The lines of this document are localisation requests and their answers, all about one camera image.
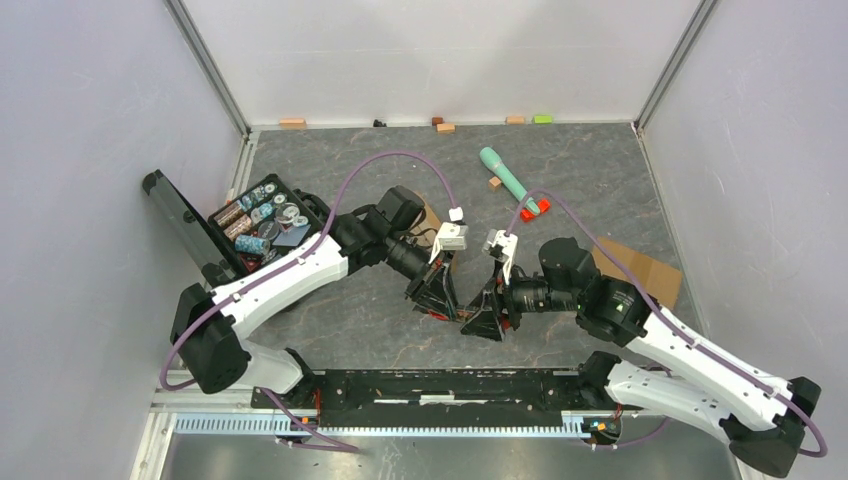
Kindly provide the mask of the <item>brown cardboard express box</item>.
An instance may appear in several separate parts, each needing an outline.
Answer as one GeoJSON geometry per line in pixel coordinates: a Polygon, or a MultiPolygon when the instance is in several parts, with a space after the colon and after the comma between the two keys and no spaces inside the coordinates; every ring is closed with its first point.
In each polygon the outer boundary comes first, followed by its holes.
{"type": "Polygon", "coordinates": [[[437,243],[437,235],[442,226],[442,221],[426,201],[425,196],[418,191],[415,191],[415,194],[422,200],[423,210],[413,222],[413,226],[406,235],[406,240],[410,245],[421,249],[425,253],[425,259],[432,263],[433,249],[437,243]]]}

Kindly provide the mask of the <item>red box cutter knife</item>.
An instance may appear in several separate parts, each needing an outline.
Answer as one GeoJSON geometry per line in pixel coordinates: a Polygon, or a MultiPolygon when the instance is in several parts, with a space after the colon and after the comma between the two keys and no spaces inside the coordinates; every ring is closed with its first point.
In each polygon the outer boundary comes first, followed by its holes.
{"type": "MultiPolygon", "coordinates": [[[[454,313],[438,312],[438,311],[431,310],[431,309],[425,309],[424,310],[425,314],[435,318],[436,320],[449,321],[449,322],[455,322],[455,323],[465,323],[468,320],[470,320],[472,316],[478,314],[479,312],[480,312],[480,309],[468,309],[468,308],[465,308],[465,307],[459,308],[454,313]]],[[[512,327],[512,325],[511,325],[511,323],[508,319],[508,316],[505,315],[505,314],[501,314],[499,316],[499,322],[500,322],[501,328],[504,329],[504,330],[508,330],[512,327]]]]}

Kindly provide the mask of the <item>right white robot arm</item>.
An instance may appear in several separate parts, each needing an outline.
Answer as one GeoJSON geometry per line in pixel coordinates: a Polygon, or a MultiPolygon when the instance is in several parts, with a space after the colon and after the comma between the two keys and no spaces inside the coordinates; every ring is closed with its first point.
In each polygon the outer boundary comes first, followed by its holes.
{"type": "Polygon", "coordinates": [[[494,341],[527,313],[569,311],[590,336],[659,363],[654,373],[606,352],[580,367],[577,392],[591,408],[630,405],[698,428],[749,467],[784,478],[802,451],[821,390],[755,368],[683,324],[636,285],[600,272],[573,238],[539,250],[541,272],[514,262],[517,236],[490,233],[484,251],[492,277],[474,300],[462,332],[494,341]]]}

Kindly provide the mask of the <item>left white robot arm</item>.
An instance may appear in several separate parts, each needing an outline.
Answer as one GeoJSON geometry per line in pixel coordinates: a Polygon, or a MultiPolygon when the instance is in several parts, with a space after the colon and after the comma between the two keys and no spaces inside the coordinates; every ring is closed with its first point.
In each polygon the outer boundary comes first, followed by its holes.
{"type": "Polygon", "coordinates": [[[429,249],[408,241],[422,213],[414,192],[391,188],[364,217],[331,212],[323,229],[268,266],[207,291],[196,283],[184,289],[171,331],[172,354],[185,364],[205,394],[237,383],[268,387],[290,407],[314,394],[293,353],[250,341],[253,332],[279,311],[359,270],[387,264],[409,280],[405,291],[415,308],[454,321],[459,305],[450,276],[454,251],[465,246],[463,210],[453,206],[429,249]]]}

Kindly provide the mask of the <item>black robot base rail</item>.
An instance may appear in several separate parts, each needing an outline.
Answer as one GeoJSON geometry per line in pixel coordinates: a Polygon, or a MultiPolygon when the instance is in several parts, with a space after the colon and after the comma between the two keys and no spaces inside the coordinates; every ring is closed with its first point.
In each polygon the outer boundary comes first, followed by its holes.
{"type": "Polygon", "coordinates": [[[561,414],[617,409],[574,369],[328,369],[279,397],[322,427],[554,427],[561,414]]]}

